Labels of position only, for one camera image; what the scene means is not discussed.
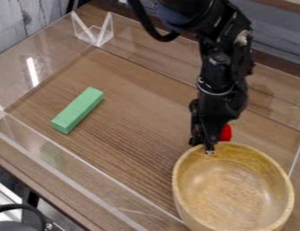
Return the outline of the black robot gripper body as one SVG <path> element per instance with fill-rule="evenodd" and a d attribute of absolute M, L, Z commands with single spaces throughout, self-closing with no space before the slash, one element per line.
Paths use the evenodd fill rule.
<path fill-rule="evenodd" d="M 236 84 L 229 90 L 215 92 L 211 88 L 197 85 L 200 115 L 203 124 L 220 122 L 228 124 L 236 120 L 248 105 L 248 85 Z"/>

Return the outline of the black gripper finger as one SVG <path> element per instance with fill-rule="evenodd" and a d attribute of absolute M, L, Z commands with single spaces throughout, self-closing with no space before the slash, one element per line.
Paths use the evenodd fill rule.
<path fill-rule="evenodd" d="M 192 113 L 192 136 L 189 139 L 189 144 L 197 146 L 205 142 L 205 131 L 200 115 L 199 101 L 193 100 L 189 105 L 189 110 Z"/>
<path fill-rule="evenodd" d="M 227 125 L 220 122 L 204 123 L 207 155 L 213 155 L 216 153 L 216 145 L 223 139 L 225 126 Z"/>

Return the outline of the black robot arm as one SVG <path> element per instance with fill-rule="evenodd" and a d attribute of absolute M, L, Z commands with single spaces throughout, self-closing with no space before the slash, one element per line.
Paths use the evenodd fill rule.
<path fill-rule="evenodd" d="M 153 25 L 141 0 L 129 0 L 149 35 L 161 42 L 183 33 L 196 36 L 203 68 L 196 81 L 197 99 L 189 105 L 192 136 L 189 144 L 216 152 L 228 123 L 248 105 L 247 77 L 254 74 L 252 22 L 229 0 L 157 0 L 157 13 L 169 33 Z"/>

